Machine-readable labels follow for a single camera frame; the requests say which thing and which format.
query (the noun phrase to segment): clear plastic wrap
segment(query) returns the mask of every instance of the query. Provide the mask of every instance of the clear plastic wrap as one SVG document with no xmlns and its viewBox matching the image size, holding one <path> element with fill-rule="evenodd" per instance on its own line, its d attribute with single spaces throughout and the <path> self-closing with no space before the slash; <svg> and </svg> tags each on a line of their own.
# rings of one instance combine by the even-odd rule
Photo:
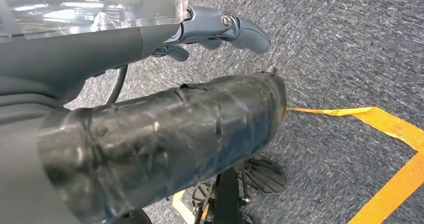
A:
<svg viewBox="0 0 424 224">
<path fill-rule="evenodd" d="M 0 42 L 181 23 L 188 0 L 0 0 Z"/>
</svg>

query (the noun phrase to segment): screw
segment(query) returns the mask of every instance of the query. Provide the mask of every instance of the screw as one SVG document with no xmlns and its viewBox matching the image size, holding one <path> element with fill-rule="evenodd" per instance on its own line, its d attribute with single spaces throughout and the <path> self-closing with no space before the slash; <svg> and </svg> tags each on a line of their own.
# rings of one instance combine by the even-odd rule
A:
<svg viewBox="0 0 424 224">
<path fill-rule="evenodd" d="M 222 14 L 221 21 L 222 21 L 222 24 L 224 25 L 225 28 L 231 27 L 231 17 L 228 13 Z"/>
</svg>

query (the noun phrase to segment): yellow floor line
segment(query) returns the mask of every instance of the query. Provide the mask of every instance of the yellow floor line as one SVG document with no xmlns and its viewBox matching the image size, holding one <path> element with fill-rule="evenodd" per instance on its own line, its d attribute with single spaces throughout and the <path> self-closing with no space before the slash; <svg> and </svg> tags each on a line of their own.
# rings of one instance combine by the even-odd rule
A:
<svg viewBox="0 0 424 224">
<path fill-rule="evenodd" d="M 424 183 L 424 154 L 419 152 L 368 201 L 349 224 L 380 224 Z"/>
<path fill-rule="evenodd" d="M 195 223 L 195 216 L 189 210 L 189 208 L 181 201 L 181 198 L 183 197 L 184 192 L 185 192 L 185 190 L 182 190 L 182 191 L 174 194 L 174 196 L 172 198 L 172 206 L 182 216 L 185 223 L 194 224 Z"/>
<path fill-rule="evenodd" d="M 350 220 L 349 224 L 380 224 L 412 193 L 424 183 L 424 130 L 377 107 L 352 109 L 305 109 L 289 108 L 291 111 L 352 115 L 385 134 L 400 139 L 415 149 L 411 158 L 368 203 Z"/>
</svg>

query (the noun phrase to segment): gray carpet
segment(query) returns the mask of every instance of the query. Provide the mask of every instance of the gray carpet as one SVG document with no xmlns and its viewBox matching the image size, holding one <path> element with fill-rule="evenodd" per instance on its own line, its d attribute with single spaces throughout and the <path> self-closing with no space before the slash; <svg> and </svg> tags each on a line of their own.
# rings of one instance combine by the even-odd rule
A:
<svg viewBox="0 0 424 224">
<path fill-rule="evenodd" d="M 121 100 L 183 82 L 278 69 L 290 106 L 378 106 L 424 128 L 424 0 L 191 0 L 259 23 L 273 44 L 265 55 L 224 45 L 189 46 L 191 58 L 130 66 Z M 69 107 L 105 102 L 115 73 L 91 79 Z M 257 224 L 347 223 L 414 154 L 352 117 L 287 114 L 263 152 L 283 166 L 286 189 L 250 191 Z M 424 187 L 385 223 L 424 223 Z M 154 224 L 183 224 L 167 201 L 146 208 Z"/>
</svg>

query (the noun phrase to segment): cable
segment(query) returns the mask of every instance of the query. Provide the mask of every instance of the cable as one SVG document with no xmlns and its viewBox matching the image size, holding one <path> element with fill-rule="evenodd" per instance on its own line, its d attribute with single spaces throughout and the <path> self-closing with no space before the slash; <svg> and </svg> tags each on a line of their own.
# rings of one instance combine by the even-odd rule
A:
<svg viewBox="0 0 424 224">
<path fill-rule="evenodd" d="M 115 85 L 112 89 L 112 93 L 110 94 L 109 98 L 106 101 L 106 104 L 112 104 L 117 101 L 119 94 L 121 93 L 122 86 L 124 85 L 125 77 L 127 76 L 127 71 L 128 71 L 128 65 L 125 65 L 124 67 L 119 69 L 118 77 L 115 81 Z"/>
</svg>

